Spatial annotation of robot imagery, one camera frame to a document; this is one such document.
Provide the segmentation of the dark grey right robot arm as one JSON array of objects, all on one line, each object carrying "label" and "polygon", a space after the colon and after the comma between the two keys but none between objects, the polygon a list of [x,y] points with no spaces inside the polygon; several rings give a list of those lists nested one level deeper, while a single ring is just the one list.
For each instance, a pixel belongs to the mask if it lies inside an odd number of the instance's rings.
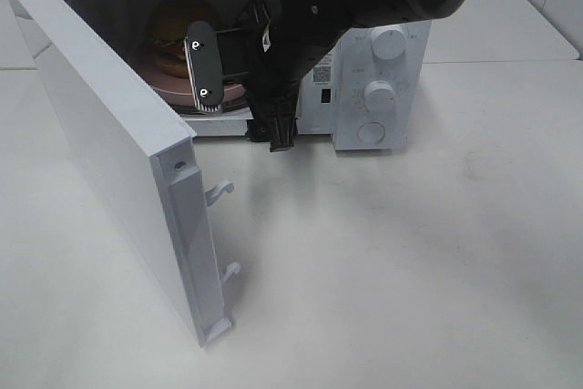
[{"label": "dark grey right robot arm", "polygon": [[271,151],[294,144],[303,78],[353,28],[446,18],[465,0],[279,0],[275,14],[248,0],[239,27],[217,31],[189,25],[184,40],[196,108],[218,111],[223,84],[243,85],[253,121],[251,138]]}]

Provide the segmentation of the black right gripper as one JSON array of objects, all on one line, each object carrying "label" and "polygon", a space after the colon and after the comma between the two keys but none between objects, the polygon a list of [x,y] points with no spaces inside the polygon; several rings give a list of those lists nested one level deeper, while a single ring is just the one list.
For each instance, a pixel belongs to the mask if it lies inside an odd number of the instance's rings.
[{"label": "black right gripper", "polygon": [[[250,6],[241,26],[220,33],[221,54],[237,59],[252,120],[248,138],[269,142],[270,152],[294,146],[299,85],[308,72],[353,28],[406,22],[407,0],[279,0],[273,14]],[[221,112],[223,70],[217,33],[205,21],[188,27],[184,39],[194,107]]]}]

